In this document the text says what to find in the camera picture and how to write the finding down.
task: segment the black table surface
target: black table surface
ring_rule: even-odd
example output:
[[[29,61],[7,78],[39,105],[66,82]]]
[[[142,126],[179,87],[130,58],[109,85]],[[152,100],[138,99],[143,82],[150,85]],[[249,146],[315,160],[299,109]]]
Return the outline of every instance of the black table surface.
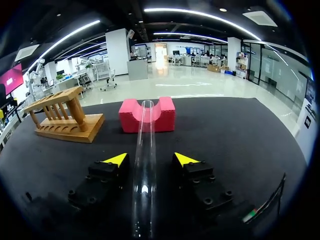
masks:
[[[172,187],[172,155],[181,153],[213,165],[216,178],[234,194],[234,201],[247,200],[261,206],[286,173],[281,212],[301,182],[306,162],[288,129],[255,98],[203,97],[173,99],[175,131],[155,134],[157,161],[157,226],[159,238],[188,235],[197,224]],[[88,166],[122,153],[129,153],[130,173],[104,223],[95,228],[59,227],[54,236],[66,232],[89,239],[125,236],[130,232],[132,182],[137,134],[125,134],[118,117],[121,102],[84,107],[86,114],[103,113],[105,122],[93,143],[77,143],[37,136],[28,117],[15,130],[0,155],[0,177],[10,198],[24,217],[41,215],[30,209],[26,198],[54,196],[68,202],[88,174]],[[41,122],[45,115],[36,115]],[[254,230],[262,234],[276,219],[271,212]]]

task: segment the clear glass tube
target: clear glass tube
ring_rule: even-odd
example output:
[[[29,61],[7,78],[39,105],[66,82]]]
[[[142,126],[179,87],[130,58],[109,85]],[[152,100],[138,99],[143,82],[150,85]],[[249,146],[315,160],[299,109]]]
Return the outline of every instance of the clear glass tube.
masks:
[[[156,140],[154,103],[142,102],[135,152],[132,186],[132,236],[153,239],[155,236]]]

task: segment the pink screen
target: pink screen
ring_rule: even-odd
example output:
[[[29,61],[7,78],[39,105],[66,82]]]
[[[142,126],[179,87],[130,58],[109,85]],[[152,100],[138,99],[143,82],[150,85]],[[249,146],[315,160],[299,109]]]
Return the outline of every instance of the pink screen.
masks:
[[[10,94],[13,90],[24,83],[22,77],[22,66],[21,63],[11,68],[5,74],[0,77],[0,84],[5,85],[5,94]]]

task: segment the glossy floor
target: glossy floor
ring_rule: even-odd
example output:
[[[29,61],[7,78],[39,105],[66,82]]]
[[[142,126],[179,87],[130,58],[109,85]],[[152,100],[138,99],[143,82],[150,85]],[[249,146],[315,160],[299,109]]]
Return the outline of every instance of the glossy floor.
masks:
[[[199,97],[257,98],[269,108],[295,136],[296,113],[266,89],[236,76],[208,71],[203,67],[173,66],[171,63],[148,64],[148,79],[129,80],[128,75],[115,79],[117,88],[101,91],[105,80],[87,90],[80,100],[82,106],[120,102],[124,99],[157,99]]]

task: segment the yellow sticker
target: yellow sticker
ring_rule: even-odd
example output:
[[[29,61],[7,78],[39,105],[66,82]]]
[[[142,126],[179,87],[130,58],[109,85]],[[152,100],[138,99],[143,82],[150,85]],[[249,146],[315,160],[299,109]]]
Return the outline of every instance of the yellow sticker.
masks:
[[[184,164],[188,164],[188,163],[200,163],[200,161],[194,160],[194,159],[187,157],[187,156],[184,156],[180,153],[175,152],[174,154],[178,158],[182,167],[184,166]]]
[[[113,164],[118,164],[118,168],[120,167],[121,163],[123,162],[123,160],[125,159],[125,157],[127,156],[128,153],[122,153],[118,156],[114,156],[110,159],[104,160],[102,161],[102,163],[113,163]]]

